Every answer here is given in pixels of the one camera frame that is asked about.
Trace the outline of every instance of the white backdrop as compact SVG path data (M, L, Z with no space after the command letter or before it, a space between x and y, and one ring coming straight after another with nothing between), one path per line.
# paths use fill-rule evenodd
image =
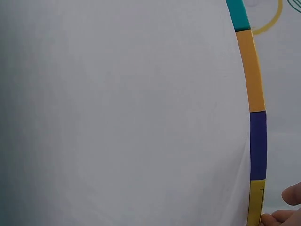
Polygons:
M278 0L244 2L255 30L267 24L279 7ZM282 14L274 26L255 35L268 116L265 212L291 208L282 201L281 192L301 181L301 13L296 4L294 9L289 2L282 0Z

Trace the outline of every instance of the finger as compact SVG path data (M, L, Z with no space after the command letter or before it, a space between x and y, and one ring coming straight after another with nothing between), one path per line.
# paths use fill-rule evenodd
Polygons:
M294 210L277 210L276 212L272 213L272 217L275 218L276 221L278 221L280 223L284 223L295 212L296 211L294 211Z
M264 226L280 226L281 223L277 221L272 215L270 214L263 214L261 217L261 222Z
M283 226L301 225L301 209L295 211L292 216L283 223Z
M285 189L282 192L282 198L291 206L301 204L301 182Z

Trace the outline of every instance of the yellow segment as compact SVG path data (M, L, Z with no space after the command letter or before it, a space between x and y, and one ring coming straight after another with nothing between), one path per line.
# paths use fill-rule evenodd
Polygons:
M265 180L251 180L250 201L248 212L248 226L258 226L260 224L263 200L264 200Z
M261 71L251 30L236 32L243 61L250 112L265 111Z

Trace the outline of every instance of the yellow circle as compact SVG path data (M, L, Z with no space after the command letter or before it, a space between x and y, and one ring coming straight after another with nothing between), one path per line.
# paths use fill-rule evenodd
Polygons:
M283 9L283 0L278 0L278 9L274 17L269 21L266 25L264 25L262 28L252 30L253 35L261 34L263 32L266 32L268 29L270 29L274 24L278 21L278 19L281 16Z

